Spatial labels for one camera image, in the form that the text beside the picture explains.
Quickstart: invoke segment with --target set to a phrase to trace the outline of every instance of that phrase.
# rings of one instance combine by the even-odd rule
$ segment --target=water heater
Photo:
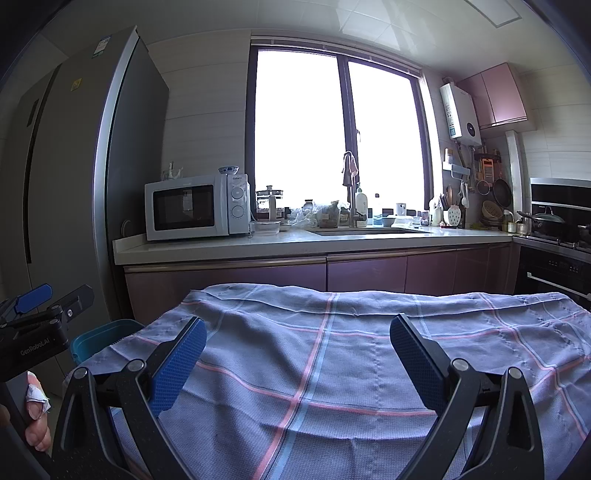
[[[451,83],[439,90],[443,98],[450,138],[464,145],[475,147],[482,145],[476,111],[470,94]]]

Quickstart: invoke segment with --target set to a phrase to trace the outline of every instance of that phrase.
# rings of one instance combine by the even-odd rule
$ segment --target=bright window
[[[424,209],[428,162],[421,148],[417,79],[343,55],[253,51],[254,127],[247,129],[254,131],[254,158],[247,158],[246,172],[254,174],[255,190],[273,185],[284,191],[289,207],[301,207],[306,199],[346,201],[343,155],[350,150],[369,207],[405,202]]]

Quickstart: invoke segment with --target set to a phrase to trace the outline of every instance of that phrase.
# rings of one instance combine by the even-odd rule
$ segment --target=plaid cloth
[[[207,346],[160,422],[197,479],[396,478],[436,416],[389,339],[394,314],[450,358],[502,374],[522,370],[535,402],[545,477],[556,479],[591,426],[591,314],[559,293],[449,297],[227,284],[182,304],[83,365],[120,370],[202,318]],[[463,468],[479,408],[446,478]],[[122,444],[145,468],[125,424]]]

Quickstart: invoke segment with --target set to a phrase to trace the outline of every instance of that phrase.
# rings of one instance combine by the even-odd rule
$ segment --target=microwave control knob
[[[244,196],[244,190],[242,190],[240,187],[234,187],[232,189],[232,198],[233,199],[240,200],[243,196]]]
[[[234,218],[240,218],[242,215],[244,215],[244,208],[242,208],[240,205],[236,205],[232,209],[232,216]]]

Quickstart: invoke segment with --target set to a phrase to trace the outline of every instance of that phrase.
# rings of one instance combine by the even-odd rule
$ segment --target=oven handle
[[[552,283],[551,281],[544,280],[543,278],[535,277],[530,272],[527,272],[527,278],[531,278],[532,280],[540,281],[540,282],[545,283],[547,285],[551,285],[552,287],[561,288],[562,290],[569,291],[571,293],[574,293],[575,295],[578,295],[579,297],[583,297],[584,299],[591,301],[591,293],[585,294],[585,293],[581,293],[576,290],[572,290],[568,287],[563,287],[562,285],[558,285],[557,283]]]

